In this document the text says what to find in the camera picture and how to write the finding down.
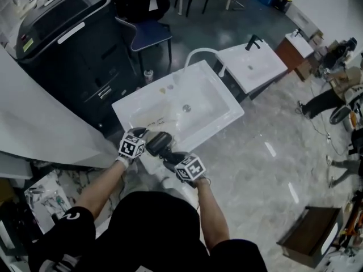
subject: white sink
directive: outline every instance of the white sink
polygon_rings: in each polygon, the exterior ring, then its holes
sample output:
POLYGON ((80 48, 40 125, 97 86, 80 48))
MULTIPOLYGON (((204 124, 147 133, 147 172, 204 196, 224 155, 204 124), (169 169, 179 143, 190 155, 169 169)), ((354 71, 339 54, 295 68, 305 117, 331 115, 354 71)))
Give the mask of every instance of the white sink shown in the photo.
POLYGON ((256 43, 260 49, 252 45, 247 51, 247 44, 242 44, 216 54, 218 60, 226 66, 227 71, 246 94, 288 69, 265 41, 256 41, 256 43))
MULTIPOLYGON (((174 138, 173 151, 190 152, 244 114, 206 61, 159 79, 112 104, 123 128, 147 127, 174 138)), ((162 164, 148 152, 150 174, 162 164)))
POLYGON ((296 31, 285 35, 286 39, 296 48, 303 58, 307 58, 314 50, 310 44, 299 33, 296 35, 296 31))

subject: sleeve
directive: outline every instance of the sleeve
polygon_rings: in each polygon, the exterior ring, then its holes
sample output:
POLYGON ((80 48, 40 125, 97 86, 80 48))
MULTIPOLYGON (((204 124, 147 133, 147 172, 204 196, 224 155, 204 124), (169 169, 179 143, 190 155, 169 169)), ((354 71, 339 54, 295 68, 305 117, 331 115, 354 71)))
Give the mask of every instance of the sleeve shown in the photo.
POLYGON ((95 242, 96 228, 92 213, 84 207, 72 207, 31 247, 29 266, 39 271, 44 264, 57 265, 67 259, 74 267, 87 248, 95 242))
POLYGON ((213 271, 267 272, 256 244, 246 240, 228 240, 217 244, 210 252, 213 271))

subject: pant leg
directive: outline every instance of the pant leg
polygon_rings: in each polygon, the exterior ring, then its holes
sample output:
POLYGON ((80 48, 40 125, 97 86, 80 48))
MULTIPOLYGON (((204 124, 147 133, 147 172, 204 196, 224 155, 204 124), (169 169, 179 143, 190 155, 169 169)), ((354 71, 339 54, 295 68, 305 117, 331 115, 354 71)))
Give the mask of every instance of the pant leg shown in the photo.
POLYGON ((358 174, 359 166, 361 164, 360 160, 344 160, 344 161, 332 161, 331 165, 338 168, 346 168, 353 174, 358 174))
POLYGON ((342 183, 344 180, 346 180, 349 176, 353 175, 355 173, 353 173, 352 171, 350 171, 349 169, 346 170, 342 176, 340 176, 337 180, 334 180, 332 183, 331 183, 331 187, 335 187, 337 186, 338 184, 342 183))
POLYGON ((307 114, 310 112, 310 118, 314 118, 322 111, 340 107, 343 104, 344 102, 342 99, 338 97, 333 89, 330 89, 312 98, 306 105, 302 107, 302 113, 307 114))

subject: shoe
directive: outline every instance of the shoe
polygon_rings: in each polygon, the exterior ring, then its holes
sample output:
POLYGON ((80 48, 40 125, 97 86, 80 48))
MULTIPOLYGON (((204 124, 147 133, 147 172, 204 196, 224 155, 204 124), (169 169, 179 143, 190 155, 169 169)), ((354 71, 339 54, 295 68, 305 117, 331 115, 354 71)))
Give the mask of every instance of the shoe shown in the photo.
POLYGON ((302 113, 303 106, 304 106, 304 104, 301 101, 297 101, 297 107, 300 109, 301 113, 302 113))
POLYGON ((329 188, 334 188, 335 187, 334 181, 335 181, 334 177, 330 178, 329 188))
POLYGON ((326 159, 327 159, 327 164, 328 164, 329 166, 331 166, 331 164, 332 164, 332 162, 333 162, 333 158, 332 158, 332 157, 330 157, 329 155, 327 155, 326 159))

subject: white countertop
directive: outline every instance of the white countertop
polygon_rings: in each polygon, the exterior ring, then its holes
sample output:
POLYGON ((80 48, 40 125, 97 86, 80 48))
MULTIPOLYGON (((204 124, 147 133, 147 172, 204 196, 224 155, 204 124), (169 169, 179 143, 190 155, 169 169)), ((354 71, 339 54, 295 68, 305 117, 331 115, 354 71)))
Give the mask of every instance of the white countertop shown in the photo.
POLYGON ((296 48, 303 58, 307 58, 314 52, 314 50, 301 34, 298 36, 295 35, 296 32, 293 32, 286 34, 285 37, 296 48))
POLYGON ((241 89, 246 93, 257 89, 287 71, 287 67, 265 41, 256 41, 250 50, 247 44, 237 45, 219 51, 218 60, 226 65, 241 89))

